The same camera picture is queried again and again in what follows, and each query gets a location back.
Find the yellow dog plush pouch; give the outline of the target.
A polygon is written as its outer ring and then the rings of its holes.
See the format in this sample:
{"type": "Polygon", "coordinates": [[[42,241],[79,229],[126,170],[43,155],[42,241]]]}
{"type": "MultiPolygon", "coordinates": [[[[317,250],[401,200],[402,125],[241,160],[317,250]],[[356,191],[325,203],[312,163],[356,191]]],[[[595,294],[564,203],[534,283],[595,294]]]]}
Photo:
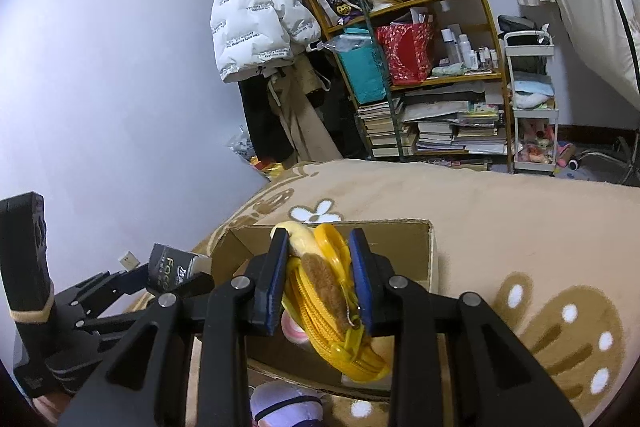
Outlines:
{"type": "Polygon", "coordinates": [[[314,351],[351,381],[380,381],[392,369],[386,343],[374,343],[361,318],[352,275],[352,254],[337,228],[314,228],[295,221],[275,225],[270,234],[288,234],[290,257],[282,305],[303,329],[314,351]]]}

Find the cardboard box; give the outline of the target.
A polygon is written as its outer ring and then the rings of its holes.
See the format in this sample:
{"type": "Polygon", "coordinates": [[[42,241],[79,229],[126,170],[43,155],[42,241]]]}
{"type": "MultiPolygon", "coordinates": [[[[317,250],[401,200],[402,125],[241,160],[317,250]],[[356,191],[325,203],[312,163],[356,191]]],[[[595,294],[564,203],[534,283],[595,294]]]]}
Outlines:
{"type": "MultiPolygon", "coordinates": [[[[437,291],[435,235],[430,222],[343,221],[336,222],[334,227],[344,239],[353,229],[363,229],[372,253],[390,260],[395,273],[423,285],[428,291],[437,291]]],[[[244,263],[265,254],[270,244],[270,230],[269,225],[251,225],[228,228],[211,237],[205,246],[212,258],[215,282],[220,284],[232,279],[244,263]]],[[[324,361],[313,347],[291,343],[281,329],[271,337],[248,338],[246,352],[251,369],[292,384],[357,400],[384,401],[390,396],[390,375],[373,383],[355,383],[324,361]]]]}

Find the stack of books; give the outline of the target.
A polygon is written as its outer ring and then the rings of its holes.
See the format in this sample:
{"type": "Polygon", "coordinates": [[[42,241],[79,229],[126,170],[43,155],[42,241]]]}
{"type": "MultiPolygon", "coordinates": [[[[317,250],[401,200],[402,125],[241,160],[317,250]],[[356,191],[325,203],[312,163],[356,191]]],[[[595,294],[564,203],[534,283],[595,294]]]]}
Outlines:
{"type": "Polygon", "coordinates": [[[359,106],[357,115],[376,159],[425,153],[509,154],[498,82],[450,82],[400,90],[390,100],[359,106]]]}

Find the purple white plush doll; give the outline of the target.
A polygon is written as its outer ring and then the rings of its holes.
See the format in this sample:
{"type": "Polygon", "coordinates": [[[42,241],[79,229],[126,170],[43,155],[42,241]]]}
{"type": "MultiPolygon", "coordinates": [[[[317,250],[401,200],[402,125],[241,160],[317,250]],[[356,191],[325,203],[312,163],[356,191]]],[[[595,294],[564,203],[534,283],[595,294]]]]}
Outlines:
{"type": "Polygon", "coordinates": [[[285,381],[268,381],[250,396],[254,426],[308,427],[324,425],[324,410],[318,392],[285,381]]]}

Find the pink swirl roll plush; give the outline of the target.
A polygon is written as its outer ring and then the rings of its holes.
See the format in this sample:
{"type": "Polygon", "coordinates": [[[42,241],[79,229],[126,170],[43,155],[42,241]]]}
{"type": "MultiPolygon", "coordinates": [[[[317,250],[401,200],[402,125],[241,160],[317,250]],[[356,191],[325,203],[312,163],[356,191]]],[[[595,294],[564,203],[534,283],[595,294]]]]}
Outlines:
{"type": "Polygon", "coordinates": [[[281,329],[284,337],[299,348],[310,349],[311,343],[306,332],[295,322],[288,310],[281,315],[281,329]]]}

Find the white puffer jacket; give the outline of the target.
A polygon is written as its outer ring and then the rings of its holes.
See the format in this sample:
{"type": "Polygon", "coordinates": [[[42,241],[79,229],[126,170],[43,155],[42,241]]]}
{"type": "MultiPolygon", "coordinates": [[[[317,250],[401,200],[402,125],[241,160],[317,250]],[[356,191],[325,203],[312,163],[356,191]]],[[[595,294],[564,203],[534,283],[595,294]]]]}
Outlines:
{"type": "Polygon", "coordinates": [[[224,82],[288,66],[321,37],[303,0],[214,0],[210,30],[224,82]]]}

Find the small black box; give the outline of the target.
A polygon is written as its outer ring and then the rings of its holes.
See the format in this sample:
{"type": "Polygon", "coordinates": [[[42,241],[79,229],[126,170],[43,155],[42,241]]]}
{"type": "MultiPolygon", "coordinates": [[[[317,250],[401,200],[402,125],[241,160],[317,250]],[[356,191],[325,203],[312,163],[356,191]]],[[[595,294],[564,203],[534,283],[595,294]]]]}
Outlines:
{"type": "Polygon", "coordinates": [[[211,269],[212,259],[205,255],[155,244],[148,262],[146,288],[156,293],[166,293],[193,279],[198,273],[209,274],[211,269]]]}

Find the wall power socket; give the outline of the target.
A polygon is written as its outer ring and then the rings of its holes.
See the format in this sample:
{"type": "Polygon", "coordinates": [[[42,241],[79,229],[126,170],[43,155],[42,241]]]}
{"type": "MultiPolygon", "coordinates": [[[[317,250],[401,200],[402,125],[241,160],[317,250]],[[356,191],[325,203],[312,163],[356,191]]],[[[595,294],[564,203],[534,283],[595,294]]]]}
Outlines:
{"type": "Polygon", "coordinates": [[[137,269],[140,265],[140,260],[131,252],[126,251],[125,254],[118,258],[120,265],[128,272],[137,269]]]}

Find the beige trench coat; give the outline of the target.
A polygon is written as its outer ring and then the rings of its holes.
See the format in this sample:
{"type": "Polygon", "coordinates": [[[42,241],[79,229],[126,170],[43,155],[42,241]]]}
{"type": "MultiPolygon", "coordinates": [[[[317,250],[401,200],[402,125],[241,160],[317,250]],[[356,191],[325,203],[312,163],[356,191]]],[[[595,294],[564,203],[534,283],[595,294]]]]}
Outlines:
{"type": "Polygon", "coordinates": [[[279,68],[269,78],[272,109],[301,161],[326,162],[342,159],[329,131],[307,93],[321,88],[321,82],[305,55],[292,65],[279,68]]]}

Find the wooden bookshelf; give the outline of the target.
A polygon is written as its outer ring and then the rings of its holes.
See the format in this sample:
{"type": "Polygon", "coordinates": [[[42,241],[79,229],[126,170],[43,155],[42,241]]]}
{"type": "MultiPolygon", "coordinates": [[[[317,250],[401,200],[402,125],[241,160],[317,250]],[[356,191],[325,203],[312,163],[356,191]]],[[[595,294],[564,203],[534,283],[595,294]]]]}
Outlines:
{"type": "Polygon", "coordinates": [[[307,0],[376,160],[514,161],[488,0],[307,0]]]}

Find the yellow toy bag on floor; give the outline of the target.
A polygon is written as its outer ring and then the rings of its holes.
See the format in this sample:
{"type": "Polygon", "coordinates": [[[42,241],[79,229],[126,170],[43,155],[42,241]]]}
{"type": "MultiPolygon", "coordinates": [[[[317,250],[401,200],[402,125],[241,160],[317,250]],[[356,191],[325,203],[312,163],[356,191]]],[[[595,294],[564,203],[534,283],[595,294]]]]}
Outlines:
{"type": "Polygon", "coordinates": [[[250,139],[250,134],[244,126],[239,127],[239,131],[228,141],[227,147],[269,181],[277,179],[278,176],[285,172],[284,166],[280,162],[269,158],[265,160],[258,158],[253,142],[250,139]]]}

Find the white rolling cart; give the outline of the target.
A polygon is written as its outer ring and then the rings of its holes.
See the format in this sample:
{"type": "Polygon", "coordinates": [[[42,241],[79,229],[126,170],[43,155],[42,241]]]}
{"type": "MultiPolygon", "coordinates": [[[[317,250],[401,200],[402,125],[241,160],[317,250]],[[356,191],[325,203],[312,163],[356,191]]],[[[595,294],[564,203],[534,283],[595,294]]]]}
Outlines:
{"type": "Polygon", "coordinates": [[[553,176],[560,112],[548,63],[555,46],[545,29],[505,32],[502,50],[509,74],[513,116],[513,169],[553,176]]]}

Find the red gift bag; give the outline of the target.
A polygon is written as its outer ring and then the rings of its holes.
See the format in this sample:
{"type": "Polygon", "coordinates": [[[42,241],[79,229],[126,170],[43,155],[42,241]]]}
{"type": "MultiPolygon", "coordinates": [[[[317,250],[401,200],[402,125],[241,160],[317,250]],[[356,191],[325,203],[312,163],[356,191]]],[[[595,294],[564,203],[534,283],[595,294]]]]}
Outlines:
{"type": "Polygon", "coordinates": [[[427,80],[434,63],[434,28],[430,22],[393,24],[375,29],[394,87],[427,80]]]}

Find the teal bag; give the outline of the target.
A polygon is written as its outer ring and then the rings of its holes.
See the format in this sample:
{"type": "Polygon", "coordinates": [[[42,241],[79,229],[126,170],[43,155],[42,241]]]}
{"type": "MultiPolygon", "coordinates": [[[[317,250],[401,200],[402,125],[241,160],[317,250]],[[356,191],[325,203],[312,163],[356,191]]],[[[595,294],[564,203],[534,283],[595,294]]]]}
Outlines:
{"type": "Polygon", "coordinates": [[[335,38],[335,51],[359,104],[386,98],[378,54],[367,29],[349,27],[335,38]]]}

